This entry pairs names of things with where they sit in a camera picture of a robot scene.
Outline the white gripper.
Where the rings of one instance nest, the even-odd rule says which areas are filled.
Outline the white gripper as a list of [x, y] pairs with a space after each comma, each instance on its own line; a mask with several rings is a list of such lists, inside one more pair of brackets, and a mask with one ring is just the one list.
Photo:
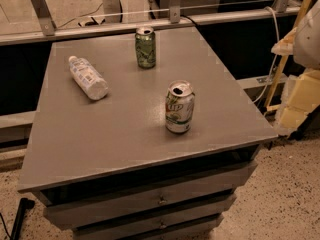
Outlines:
[[320, 105], [320, 0], [271, 52], [281, 56], [293, 54], [297, 64], [308, 68], [299, 76], [290, 75], [282, 91], [275, 131], [288, 136]]

